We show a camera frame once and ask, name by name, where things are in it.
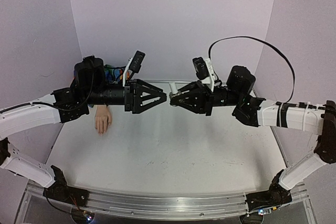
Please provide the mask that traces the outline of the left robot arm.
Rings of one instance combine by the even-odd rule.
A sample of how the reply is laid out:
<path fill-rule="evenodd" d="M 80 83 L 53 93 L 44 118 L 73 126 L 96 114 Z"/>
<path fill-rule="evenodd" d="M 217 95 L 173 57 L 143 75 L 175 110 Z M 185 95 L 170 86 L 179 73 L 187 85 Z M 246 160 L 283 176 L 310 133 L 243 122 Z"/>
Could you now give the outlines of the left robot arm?
<path fill-rule="evenodd" d="M 89 114 L 89 105 L 122 105 L 126 112 L 140 114 L 167 100 L 162 89 L 132 79 L 126 72 L 121 83 L 107 83 L 103 60 L 95 56 L 77 63 L 74 76 L 68 88 L 1 110 L 1 168 L 40 184 L 59 201 L 71 196 L 62 170 L 21 154 L 9 142 L 9 136 L 42 125 L 74 121 Z"/>

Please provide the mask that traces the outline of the glitter nail polish bottle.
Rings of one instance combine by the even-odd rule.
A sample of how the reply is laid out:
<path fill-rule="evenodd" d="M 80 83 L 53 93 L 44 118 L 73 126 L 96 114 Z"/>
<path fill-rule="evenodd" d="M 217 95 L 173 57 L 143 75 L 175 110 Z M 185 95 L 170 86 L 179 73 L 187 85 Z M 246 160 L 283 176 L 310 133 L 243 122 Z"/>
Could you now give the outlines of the glitter nail polish bottle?
<path fill-rule="evenodd" d="M 183 98 L 183 94 L 181 93 L 181 91 L 177 91 L 177 92 L 171 91 L 170 94 L 169 94 L 169 98 L 171 100 L 182 99 Z"/>

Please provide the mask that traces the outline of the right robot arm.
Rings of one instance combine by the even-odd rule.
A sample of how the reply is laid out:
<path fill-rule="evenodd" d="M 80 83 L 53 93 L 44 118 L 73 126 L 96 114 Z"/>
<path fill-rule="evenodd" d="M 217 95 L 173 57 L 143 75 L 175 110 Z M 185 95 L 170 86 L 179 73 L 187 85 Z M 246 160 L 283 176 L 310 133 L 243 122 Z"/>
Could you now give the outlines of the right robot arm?
<path fill-rule="evenodd" d="M 207 77 L 177 88 L 170 83 L 170 104 L 210 116 L 214 107 L 233 106 L 232 115 L 246 126 L 274 126 L 316 135 L 317 145 L 300 161 L 281 170 L 268 190 L 246 195 L 248 211 L 279 207 L 292 201 L 296 184 L 326 164 L 335 163 L 335 102 L 323 105 L 282 103 L 250 95 L 256 78 L 243 66 L 234 66 L 224 87 L 210 87 Z"/>

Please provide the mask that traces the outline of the mannequin hand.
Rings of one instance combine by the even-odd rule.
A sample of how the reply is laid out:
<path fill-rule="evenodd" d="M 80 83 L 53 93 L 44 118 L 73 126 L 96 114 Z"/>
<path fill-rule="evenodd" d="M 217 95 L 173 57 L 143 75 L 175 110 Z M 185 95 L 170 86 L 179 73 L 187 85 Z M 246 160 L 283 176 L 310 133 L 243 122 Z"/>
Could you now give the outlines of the mannequin hand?
<path fill-rule="evenodd" d="M 112 113 L 107 105 L 98 105 L 94 117 L 95 129 L 98 134 L 107 132 L 108 127 L 112 124 Z"/>

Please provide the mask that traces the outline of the colourful patchwork sleeve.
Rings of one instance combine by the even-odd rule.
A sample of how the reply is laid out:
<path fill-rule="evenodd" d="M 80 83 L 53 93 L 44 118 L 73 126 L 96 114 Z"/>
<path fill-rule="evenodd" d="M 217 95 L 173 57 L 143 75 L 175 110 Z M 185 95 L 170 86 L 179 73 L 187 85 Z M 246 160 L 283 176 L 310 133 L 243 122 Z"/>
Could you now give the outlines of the colourful patchwork sleeve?
<path fill-rule="evenodd" d="M 122 80 L 125 66 L 115 67 L 112 65 L 97 65 L 96 62 L 86 61 L 77 63 L 73 70 L 73 80 L 71 84 L 89 86 L 99 86 L 102 83 L 114 83 Z"/>

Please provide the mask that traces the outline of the aluminium front rail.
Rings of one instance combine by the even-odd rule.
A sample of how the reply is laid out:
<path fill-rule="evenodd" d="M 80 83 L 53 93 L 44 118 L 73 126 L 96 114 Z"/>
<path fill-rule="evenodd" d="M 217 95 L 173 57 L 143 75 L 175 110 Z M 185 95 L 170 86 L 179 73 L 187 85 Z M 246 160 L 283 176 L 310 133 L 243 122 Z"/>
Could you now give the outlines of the aluminium front rail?
<path fill-rule="evenodd" d="M 266 199 L 269 197 L 264 191 L 195 196 L 132 195 L 85 190 L 71 186 L 46 190 L 37 183 L 29 181 L 17 212 L 16 223 L 24 221 L 32 196 L 44 201 L 51 200 L 76 210 L 145 220 L 215 220 L 242 215 L 250 216 L 253 213 L 260 216 L 274 215 L 287 210 L 291 220 L 303 212 L 305 223 L 316 222 L 303 182 L 291 190 L 288 201 L 269 206 L 266 204 Z"/>

